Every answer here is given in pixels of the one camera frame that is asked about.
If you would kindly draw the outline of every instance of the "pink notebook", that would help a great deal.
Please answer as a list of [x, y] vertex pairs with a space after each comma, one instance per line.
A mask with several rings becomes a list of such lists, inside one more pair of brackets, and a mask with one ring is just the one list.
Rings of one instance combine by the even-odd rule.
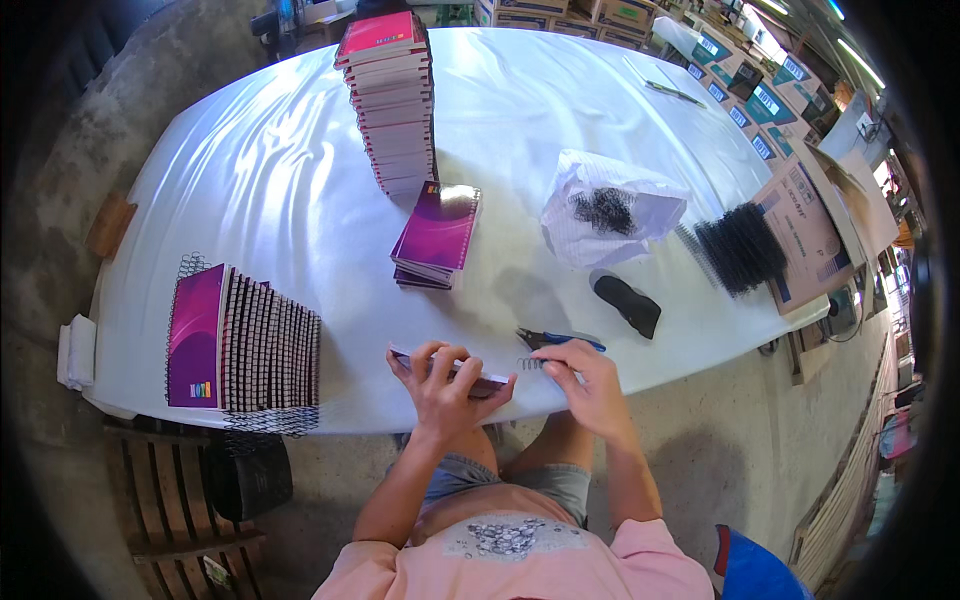
[[427, 181], [391, 258], [401, 269], [463, 270], [481, 198], [476, 187]]

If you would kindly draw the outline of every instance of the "white table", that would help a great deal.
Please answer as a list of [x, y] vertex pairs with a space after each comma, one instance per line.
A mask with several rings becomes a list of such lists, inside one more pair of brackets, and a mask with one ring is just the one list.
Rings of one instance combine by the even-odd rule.
[[[675, 234], [613, 271], [663, 308], [653, 341], [561, 266], [540, 234], [562, 148], [664, 173], [695, 196], [684, 223], [718, 217], [770, 178], [730, 117], [681, 68], [597, 41], [509, 29], [430, 33], [436, 143], [444, 181], [483, 189], [462, 287], [404, 291], [391, 247], [411, 210], [377, 189], [333, 48], [257, 71], [185, 110], [129, 196], [139, 209], [101, 272], [96, 382], [105, 411], [223, 426], [215, 411], [171, 408], [164, 367], [180, 258], [200, 252], [319, 310], [323, 419], [316, 433], [409, 430], [416, 414], [384, 362], [388, 342], [466, 345], [509, 373], [527, 348], [518, 325], [603, 341], [626, 392], [713, 367], [812, 323], [826, 299], [784, 318], [766, 288], [732, 300], [710, 287]], [[672, 84], [708, 108], [644, 87]], [[542, 372], [521, 372], [491, 420], [565, 406]]]

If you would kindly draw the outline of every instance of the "gray shorts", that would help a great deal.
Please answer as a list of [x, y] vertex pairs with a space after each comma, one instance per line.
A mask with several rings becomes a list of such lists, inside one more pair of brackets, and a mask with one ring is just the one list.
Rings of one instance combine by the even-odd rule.
[[581, 528], [587, 527], [587, 492], [590, 474], [576, 465], [544, 465], [515, 474], [509, 481], [480, 463], [453, 452], [440, 461], [426, 489], [423, 506], [480, 486], [512, 483], [555, 500]]

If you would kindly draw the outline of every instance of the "wooden block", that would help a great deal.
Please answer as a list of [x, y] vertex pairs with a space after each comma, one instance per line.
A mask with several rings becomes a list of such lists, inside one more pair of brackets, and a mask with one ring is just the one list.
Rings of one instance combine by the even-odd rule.
[[[204, 449], [197, 448], [197, 455], [199, 464], [202, 464]], [[206, 503], [207, 514], [209, 515], [210, 519], [210, 527], [214, 534], [226, 535], [235, 533], [236, 530], [233, 528], [233, 523], [217, 515], [217, 512], [210, 504], [209, 496], [206, 493], [206, 481], [202, 476], [200, 483], [204, 489], [204, 502]], [[252, 577], [252, 573], [247, 570], [247, 565], [244, 561], [244, 556], [241, 549], [221, 552], [220, 560], [217, 562], [229, 572], [234, 584], [234, 592], [236, 593], [237, 598], [240, 598], [241, 600], [260, 600], [261, 596], [259, 589], [257, 588], [256, 581]]]
[[[105, 451], [110, 485], [113, 488], [113, 511], [117, 515], [127, 545], [148, 543], [146, 529], [140, 524], [140, 507], [133, 487], [130, 457], [126, 453], [125, 443], [107, 438]], [[135, 568], [150, 597], [154, 600], [166, 600], [167, 592], [164, 591], [165, 584], [161, 583], [163, 576], [159, 573], [159, 567], [155, 564], [138, 564]]]
[[113, 258], [134, 212], [136, 204], [128, 204], [126, 197], [119, 192], [110, 192], [100, 205], [84, 244], [101, 258]]
[[131, 441], [140, 441], [140, 442], [150, 442], [153, 444], [181, 444], [181, 445], [209, 445], [210, 439], [207, 437], [200, 436], [180, 436], [172, 435], [167, 433], [151, 433], [149, 431], [141, 431], [140, 429], [133, 429], [129, 427], [123, 427], [121, 425], [115, 425], [112, 423], [104, 424], [104, 433], [113, 438], [119, 438], [123, 440]]
[[236, 534], [221, 535], [202, 540], [174, 541], [166, 544], [152, 544], [131, 548], [133, 561], [137, 564], [156, 563], [157, 561], [185, 561], [186, 559], [214, 556], [220, 552], [236, 550], [248, 544], [256, 545], [267, 534], [257, 529], [248, 529]]
[[[194, 531], [200, 540], [216, 539], [217, 532], [212, 524], [213, 510], [206, 503], [204, 495], [204, 481], [201, 474], [200, 448], [197, 445], [180, 446], [180, 464], [183, 468], [183, 487], [186, 491], [187, 502], [190, 507], [190, 518], [193, 521]], [[211, 559], [223, 566], [229, 571], [227, 552], [234, 552], [233, 548], [218, 549], [215, 552], [206, 554]], [[217, 587], [217, 592], [221, 598], [238, 597], [235, 591]]]
[[[174, 545], [186, 545], [191, 539], [190, 532], [186, 525], [187, 515], [180, 496], [180, 486], [177, 482], [174, 447], [171, 444], [154, 444], [154, 451], [156, 458], [156, 475], [162, 496], [162, 510], [166, 515], [170, 528], [170, 537], [168, 540]], [[202, 564], [198, 563], [196, 555], [189, 556], [189, 558], [173, 560], [175, 563], [181, 565], [183, 574], [185, 574], [197, 598], [213, 597], [215, 593], [212, 589], [213, 584], [207, 581], [205, 569]]]
[[[132, 462], [134, 487], [140, 505], [140, 514], [146, 531], [148, 543], [163, 544], [168, 540], [164, 528], [166, 517], [162, 506], [162, 493], [156, 479], [156, 471], [151, 460], [152, 448], [145, 442], [131, 442], [128, 444]], [[170, 597], [174, 600], [191, 600], [190, 585], [182, 569], [173, 561], [156, 563], [157, 572], [161, 575], [163, 585], [167, 587]]]

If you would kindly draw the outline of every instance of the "notebook cover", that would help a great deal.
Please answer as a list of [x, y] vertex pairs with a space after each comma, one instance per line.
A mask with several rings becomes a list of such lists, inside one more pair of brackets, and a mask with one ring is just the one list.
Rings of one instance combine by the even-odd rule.
[[400, 48], [423, 44], [423, 34], [412, 12], [393, 12], [374, 18], [353, 21], [337, 47], [337, 62], [390, 53]]
[[481, 192], [427, 181], [394, 258], [460, 271], [467, 259]]
[[394, 281], [397, 285], [404, 287], [422, 287], [428, 288], [431, 290], [452, 290], [452, 283], [441, 283], [439, 281], [434, 281], [426, 277], [421, 277], [407, 271], [403, 271], [399, 267], [394, 269]]
[[[399, 361], [401, 365], [410, 369], [410, 351], [404, 348], [400, 348], [390, 344], [390, 353], [394, 358]], [[450, 373], [447, 375], [448, 379], [453, 379], [456, 376], [457, 372], [463, 367], [463, 363], [459, 360], [453, 361], [453, 368], [450, 369]], [[430, 369], [433, 369], [433, 358], [429, 359], [429, 366], [427, 367], [428, 372]], [[490, 396], [504, 385], [510, 381], [509, 378], [502, 375], [494, 375], [488, 372], [481, 372], [480, 376], [477, 377], [477, 380], [473, 382], [473, 386], [470, 387], [469, 395], [475, 398], [485, 398]]]
[[217, 408], [218, 340], [225, 265], [177, 284], [167, 355], [167, 404]]

